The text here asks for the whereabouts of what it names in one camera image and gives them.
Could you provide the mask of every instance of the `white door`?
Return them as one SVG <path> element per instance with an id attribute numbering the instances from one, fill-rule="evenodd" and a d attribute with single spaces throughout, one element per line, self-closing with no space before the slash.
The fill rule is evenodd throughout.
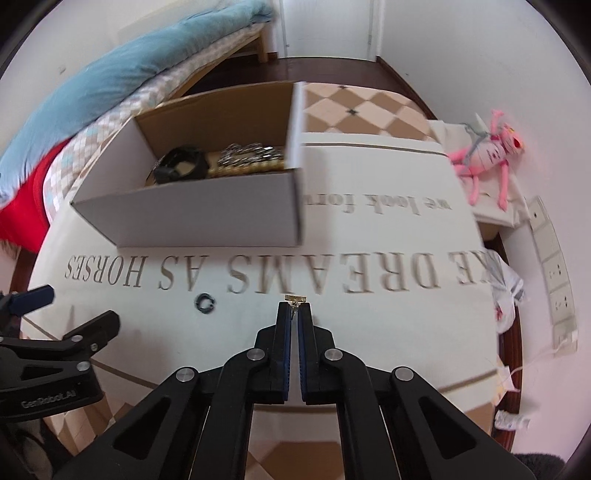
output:
<path id="1" fill-rule="evenodd" d="M 282 0 L 288 57 L 370 60 L 374 0 Z"/>

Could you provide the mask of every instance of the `cardboard box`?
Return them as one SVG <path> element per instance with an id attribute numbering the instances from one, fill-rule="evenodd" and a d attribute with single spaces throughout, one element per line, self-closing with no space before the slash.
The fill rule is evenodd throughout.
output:
<path id="1" fill-rule="evenodd" d="M 303 84 L 271 82 L 201 93 L 131 118 L 72 200 L 118 247 L 295 247 L 302 239 L 298 169 Z M 282 147 L 285 170 L 146 187 L 174 147 Z"/>

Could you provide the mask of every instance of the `electrical outlet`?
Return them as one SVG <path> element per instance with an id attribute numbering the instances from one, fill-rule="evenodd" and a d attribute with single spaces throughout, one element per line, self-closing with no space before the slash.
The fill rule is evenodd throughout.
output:
<path id="1" fill-rule="evenodd" d="M 550 310 L 552 313 L 552 323 L 560 323 L 568 317 L 574 315 L 573 292 L 570 289 L 570 283 L 554 290 L 550 294 Z"/>
<path id="2" fill-rule="evenodd" d="M 577 350 L 578 337 L 577 319 L 573 316 L 554 325 L 552 346 L 554 349 L 560 347 L 557 353 L 572 353 L 573 348 Z"/>
<path id="3" fill-rule="evenodd" d="M 548 214 L 546 214 L 546 209 L 539 196 L 532 199 L 528 205 L 528 209 L 530 211 L 530 224 L 533 231 L 536 231 L 548 222 Z"/>
<path id="4" fill-rule="evenodd" d="M 566 271 L 564 257 L 560 252 L 543 262 L 542 269 L 544 270 L 546 287 L 549 293 L 552 293 L 558 287 L 569 282 L 569 274 Z"/>
<path id="5" fill-rule="evenodd" d="M 560 251 L 558 237 L 551 222 L 547 222 L 534 232 L 534 242 L 542 262 Z"/>

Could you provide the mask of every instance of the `white plastic bag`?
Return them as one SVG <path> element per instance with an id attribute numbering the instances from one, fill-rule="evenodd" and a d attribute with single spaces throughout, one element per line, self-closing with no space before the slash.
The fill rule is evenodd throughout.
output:
<path id="1" fill-rule="evenodd" d="M 494 250 L 486 251 L 486 269 L 496 304 L 496 331 L 501 334 L 515 321 L 515 303 L 519 305 L 525 299 L 523 280 Z"/>

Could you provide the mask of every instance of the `stuffed toy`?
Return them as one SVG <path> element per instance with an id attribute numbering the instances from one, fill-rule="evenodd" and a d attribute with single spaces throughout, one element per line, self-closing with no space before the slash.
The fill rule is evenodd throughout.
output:
<path id="1" fill-rule="evenodd" d="M 470 205 L 475 205 L 479 195 L 478 175 L 496 166 L 501 169 L 501 188 L 499 208 L 507 210 L 507 190 L 509 186 L 509 159 L 515 159 L 523 152 L 524 144 L 519 135 L 508 124 L 500 124 L 503 116 L 500 110 L 492 111 L 491 131 L 478 133 L 471 147 L 462 148 L 449 155 L 459 177 L 472 178 Z"/>

